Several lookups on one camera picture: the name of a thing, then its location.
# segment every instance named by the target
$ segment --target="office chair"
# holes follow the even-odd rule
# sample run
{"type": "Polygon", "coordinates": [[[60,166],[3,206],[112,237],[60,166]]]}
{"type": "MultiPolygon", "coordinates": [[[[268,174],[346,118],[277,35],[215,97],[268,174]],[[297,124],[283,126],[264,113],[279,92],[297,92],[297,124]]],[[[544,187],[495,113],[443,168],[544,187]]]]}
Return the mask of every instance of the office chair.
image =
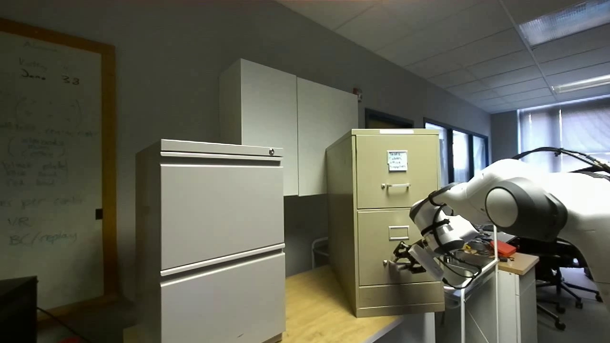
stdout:
{"type": "Polygon", "coordinates": [[[554,328],[556,328],[556,330],[560,330],[560,332],[565,330],[563,320],[560,320],[560,317],[558,317],[556,313],[548,311],[548,309],[542,307],[541,303],[537,303],[535,307],[537,307],[539,313],[550,317],[550,320],[554,322],[554,328]]]}
{"type": "Polygon", "coordinates": [[[533,240],[520,238],[512,244],[516,246],[518,252],[531,254],[531,256],[539,257],[539,263],[535,265],[535,278],[539,282],[537,288],[546,288],[546,286],[554,288],[554,309],[558,313],[563,313],[563,309],[558,303],[562,292],[565,292],[567,296],[573,298],[575,309],[582,309],[582,299],[573,290],[594,294],[594,299],[602,301],[600,294],[596,290],[569,284],[563,280],[560,269],[565,269],[565,267],[584,269],[586,267],[584,257],[581,256],[581,252],[573,244],[569,244],[562,238],[554,238],[550,242],[533,242],[533,240]]]}

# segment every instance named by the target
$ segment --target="window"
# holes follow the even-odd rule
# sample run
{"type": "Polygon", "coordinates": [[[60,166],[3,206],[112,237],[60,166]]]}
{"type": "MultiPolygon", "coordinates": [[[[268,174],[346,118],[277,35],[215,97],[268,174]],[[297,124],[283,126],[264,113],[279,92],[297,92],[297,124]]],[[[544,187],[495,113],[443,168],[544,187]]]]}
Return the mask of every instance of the window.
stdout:
{"type": "Polygon", "coordinates": [[[440,132],[441,183],[462,183],[487,166],[487,137],[438,122],[424,122],[440,132]]]}
{"type": "MultiPolygon", "coordinates": [[[[610,160],[610,101],[518,113],[518,151],[560,147],[610,160]]],[[[523,160],[546,172],[571,172],[584,164],[569,157],[527,155],[523,160]]]]}

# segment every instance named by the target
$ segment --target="desk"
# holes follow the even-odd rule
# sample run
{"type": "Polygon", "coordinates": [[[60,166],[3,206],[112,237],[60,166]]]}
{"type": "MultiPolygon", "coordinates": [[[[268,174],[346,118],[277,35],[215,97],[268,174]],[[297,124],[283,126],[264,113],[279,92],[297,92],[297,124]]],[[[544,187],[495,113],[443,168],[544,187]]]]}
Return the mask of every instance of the desk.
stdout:
{"type": "Polygon", "coordinates": [[[413,334],[417,330],[419,334],[426,330],[420,336],[434,336],[434,315],[419,315],[428,322],[417,322],[419,328],[413,330],[399,330],[413,317],[352,317],[331,269],[321,267],[285,280],[285,332],[281,343],[363,343],[377,341],[390,332],[413,334]]]}
{"type": "Polygon", "coordinates": [[[537,263],[537,256],[529,256],[529,254],[514,254],[512,259],[508,261],[499,261],[497,269],[504,271],[504,273],[512,273],[512,275],[527,275],[537,263]]]}

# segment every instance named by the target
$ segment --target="ceiling light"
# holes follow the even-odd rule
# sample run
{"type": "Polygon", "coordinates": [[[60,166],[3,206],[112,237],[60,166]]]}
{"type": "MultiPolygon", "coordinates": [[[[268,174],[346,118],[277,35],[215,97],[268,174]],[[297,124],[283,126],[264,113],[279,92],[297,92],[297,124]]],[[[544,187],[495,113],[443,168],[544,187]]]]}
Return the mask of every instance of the ceiling light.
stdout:
{"type": "Polygon", "coordinates": [[[567,82],[567,84],[556,84],[550,86],[554,94],[567,94],[567,92],[577,92],[577,90],[586,90],[586,88],[600,88],[610,84],[610,75],[594,76],[594,78],[584,78],[577,82],[567,82]]]}
{"type": "Polygon", "coordinates": [[[529,46],[537,46],[605,23],[610,23],[610,2],[594,0],[525,21],[518,31],[529,46]]]}

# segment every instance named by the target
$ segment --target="ceiling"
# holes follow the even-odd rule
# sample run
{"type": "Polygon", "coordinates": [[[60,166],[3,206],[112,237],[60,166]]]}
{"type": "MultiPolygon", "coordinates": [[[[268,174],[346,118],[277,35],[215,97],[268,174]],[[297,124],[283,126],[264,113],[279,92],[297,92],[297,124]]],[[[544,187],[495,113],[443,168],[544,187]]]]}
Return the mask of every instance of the ceiling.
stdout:
{"type": "Polygon", "coordinates": [[[485,113],[607,96],[550,86],[610,75],[610,25],[539,46],[518,23],[577,0],[277,0],[485,113]]]}

